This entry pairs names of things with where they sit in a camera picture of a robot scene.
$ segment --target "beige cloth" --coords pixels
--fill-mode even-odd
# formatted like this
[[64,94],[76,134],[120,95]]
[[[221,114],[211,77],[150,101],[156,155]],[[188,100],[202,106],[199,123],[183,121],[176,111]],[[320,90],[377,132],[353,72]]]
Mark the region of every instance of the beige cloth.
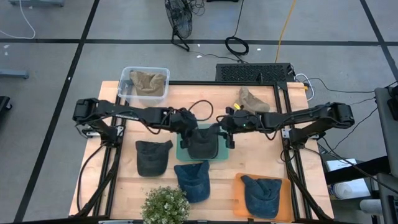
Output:
[[237,103],[239,106],[243,106],[244,110],[247,110],[253,114],[255,111],[269,111],[269,105],[255,97],[245,86],[242,86],[239,90],[239,98],[235,103]]
[[138,96],[163,96],[166,76],[133,71],[130,72],[130,78],[136,87]]

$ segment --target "clear plastic bin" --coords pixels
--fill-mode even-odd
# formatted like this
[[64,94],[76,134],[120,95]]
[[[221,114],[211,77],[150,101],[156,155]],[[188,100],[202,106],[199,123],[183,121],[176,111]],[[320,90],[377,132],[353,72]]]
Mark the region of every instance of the clear plastic bin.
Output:
[[[130,72],[147,72],[158,73],[166,77],[164,81],[164,92],[162,96],[138,96],[134,88],[134,84],[130,79]],[[150,67],[126,67],[122,71],[118,87],[118,96],[132,103],[132,100],[139,100],[144,106],[156,106],[161,103],[167,96],[169,91],[170,71],[167,68],[150,68]]]

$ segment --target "concrete floor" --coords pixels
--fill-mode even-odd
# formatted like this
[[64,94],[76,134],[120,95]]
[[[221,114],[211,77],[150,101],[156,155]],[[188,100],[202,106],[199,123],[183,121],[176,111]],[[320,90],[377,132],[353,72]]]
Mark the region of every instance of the concrete floor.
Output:
[[[94,0],[66,0],[65,7],[24,8],[38,39],[80,39]],[[171,28],[163,0],[101,0],[88,39],[162,40]],[[237,37],[277,40],[291,4],[289,1],[244,3]],[[395,0],[366,0],[385,41],[398,41]],[[240,4],[211,2],[203,16],[193,18],[189,39],[223,40],[233,34]],[[30,36],[18,7],[0,0],[0,29],[12,35]],[[55,105],[67,77],[77,44],[14,43],[0,34],[0,68],[26,69],[27,80],[0,78],[0,95],[12,98],[14,108],[0,129],[0,223],[12,222],[21,202]],[[360,0],[300,0],[294,9],[285,40],[366,41],[376,35]],[[395,78],[381,46],[283,45],[279,62],[290,62],[296,73],[321,78],[329,88],[369,91]],[[192,50],[225,56],[223,44],[196,44]],[[276,45],[251,45],[248,62],[273,62]],[[398,60],[398,47],[388,47]],[[213,57],[197,58],[171,44],[85,44],[43,168],[24,221],[67,217],[85,148],[85,140],[73,127],[72,113],[79,98],[96,97],[103,80],[118,80],[126,66],[166,67],[172,80],[214,80],[217,63],[233,63]],[[368,94],[327,91],[314,80],[316,95],[310,106],[327,101],[354,103]],[[357,121],[376,107],[373,101],[353,106]],[[326,138],[334,146],[350,130],[331,130]],[[366,161],[386,154],[378,115],[375,113],[336,150],[342,156]],[[335,209],[341,221],[370,223],[370,216],[346,214]]]

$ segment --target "wooden table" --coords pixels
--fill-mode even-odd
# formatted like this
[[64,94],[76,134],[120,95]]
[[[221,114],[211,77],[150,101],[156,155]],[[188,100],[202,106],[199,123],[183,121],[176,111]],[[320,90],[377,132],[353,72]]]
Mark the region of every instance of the wooden table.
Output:
[[[118,82],[103,82],[98,98],[114,102],[117,87]],[[239,88],[239,86],[170,85],[167,100],[159,106],[188,108],[198,100],[209,100],[214,105],[214,113],[211,119],[205,122],[214,123],[216,121],[216,116],[225,114],[225,108],[233,105],[235,99],[238,97]],[[275,96],[272,87],[249,86],[248,88],[250,92],[259,99],[270,104],[271,111],[276,111]],[[288,88],[292,111],[308,108],[303,84],[288,83]],[[285,103],[283,102],[283,94],[281,91],[280,98],[282,100],[282,107],[284,107]],[[143,108],[139,102],[131,102],[131,106]],[[192,109],[192,112],[198,119],[206,118],[210,113],[210,107],[206,104],[199,104]],[[165,174],[157,178],[141,177],[137,172],[135,142],[138,140],[165,142],[169,139],[173,141],[174,147],[170,150],[169,163]],[[234,136],[234,140],[236,147],[230,150],[228,160],[210,162],[210,197],[204,202],[192,204],[189,220],[247,220],[243,217],[234,216],[232,211],[232,181],[238,172],[287,178],[285,164],[280,160],[280,152],[282,150],[280,134],[277,134],[273,141],[269,141],[264,134],[261,133],[237,134]],[[88,140],[83,162],[98,148],[99,144],[99,138]],[[147,191],[160,185],[177,186],[177,176],[174,173],[173,167],[176,164],[187,164],[187,162],[177,160],[175,155],[176,145],[175,133],[161,131],[159,135],[153,135],[148,132],[141,123],[127,121],[118,178],[114,192],[111,212],[112,219],[142,219],[140,214],[141,205],[144,203],[146,198],[145,193]],[[314,140],[309,140],[306,147],[318,151],[317,143]],[[319,155],[304,150],[301,150],[300,153],[308,191],[325,213],[333,217],[325,176],[323,175],[322,162]],[[104,150],[92,158],[83,173],[80,196],[81,206],[90,199],[98,186],[103,157]],[[107,197],[107,193],[108,191],[105,190],[103,199]],[[302,197],[298,189],[297,193],[300,216],[305,217]],[[100,214],[104,213],[105,203],[106,200],[102,200]],[[70,214],[76,213],[75,192]]]

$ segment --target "potted plant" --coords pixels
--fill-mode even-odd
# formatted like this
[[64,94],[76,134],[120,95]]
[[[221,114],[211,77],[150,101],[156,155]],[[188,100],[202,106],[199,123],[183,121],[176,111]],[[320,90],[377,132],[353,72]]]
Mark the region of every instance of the potted plant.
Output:
[[190,205],[181,189],[159,187],[146,195],[141,206],[144,224],[181,224],[187,220]]

